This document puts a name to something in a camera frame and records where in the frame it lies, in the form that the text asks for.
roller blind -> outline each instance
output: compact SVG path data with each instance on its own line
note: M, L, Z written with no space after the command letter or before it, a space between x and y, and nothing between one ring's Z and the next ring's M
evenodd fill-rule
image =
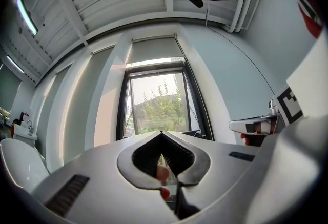
M0 62L0 107L10 112L21 80Z
M76 85L65 123L64 163L85 150L86 123L91 99L112 50L111 48L94 54Z
M39 123L37 126L37 142L35 147L39 150L43 157L46 157L46 137L47 137L47 128L49 122L50 111L52 108L53 101L55 96L58 92L58 89L61 83L64 80L66 73L68 72L69 68L65 69L64 71L57 74L54 82L51 85L51 88L46 96L46 100L42 106L41 114Z
M174 38L160 38L133 43L127 64L183 56Z

ceiling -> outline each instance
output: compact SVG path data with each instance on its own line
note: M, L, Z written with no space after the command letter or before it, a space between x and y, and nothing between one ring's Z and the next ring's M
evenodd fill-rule
M87 46L89 39L105 31L155 18L205 19L207 13L207 6L197 8L188 0L23 0L38 28L34 37L14 1L9 0L4 11L0 49L34 84L72 49ZM209 20L230 24L237 3L209 1Z

window frame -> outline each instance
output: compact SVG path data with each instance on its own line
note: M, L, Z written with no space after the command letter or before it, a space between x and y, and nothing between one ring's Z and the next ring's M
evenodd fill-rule
M127 105L127 97L128 97L128 84L130 84L132 112L134 106L133 88L132 88L131 80L134 78L142 78L142 77L149 77L149 76L156 76L156 75L170 74L170 73L182 73L183 76L184 90L186 92L186 101L188 103L187 110L188 110L188 122L189 122L189 131L187 131L186 134L188 135L188 132L191 131L190 107L189 107L189 99L187 94L187 85L188 85L190 89L192 101L195 107L199 128L202 133L202 136L200 136L199 138L214 140L212 127L205 103L203 101L197 81L195 80L194 74L186 58L184 59L184 61L158 63L154 65L129 67L126 69L122 82L119 103L118 103L116 140L127 138L124 137L124 133L125 133L125 124L126 124L125 112L127 107L126 105ZM133 112L133 122L134 122L135 134L137 135L138 128L136 126L136 119L135 119L134 112Z

black cable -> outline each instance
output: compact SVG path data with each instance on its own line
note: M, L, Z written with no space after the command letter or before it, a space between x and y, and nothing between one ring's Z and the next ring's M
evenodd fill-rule
M228 38L226 38L224 35L220 34L219 32L213 30L212 28L210 28L209 26L206 26L207 28L211 29L213 32L216 32L217 34L221 35L223 38L227 39L229 42L231 42ZM270 87L271 91L273 94L275 94L270 86L270 84L268 83L268 81L266 80L266 78L264 77L264 75L261 73L261 71L257 68L256 64L248 57L248 55L246 55L238 46L236 46L233 42L231 42L235 47L237 47L239 49L240 52L242 52L252 63L253 65L256 67L256 69L259 71L259 73L262 75L262 77L264 78L265 82L268 84L268 86Z

hand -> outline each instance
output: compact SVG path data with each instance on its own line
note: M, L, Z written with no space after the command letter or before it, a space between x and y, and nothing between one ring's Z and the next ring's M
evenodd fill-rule
M159 181L165 181L169 177L169 169L162 166L162 165L157 165L157 172L156 172L156 179ZM170 190L166 187L162 187L160 190L160 195L164 200L168 199L170 196Z

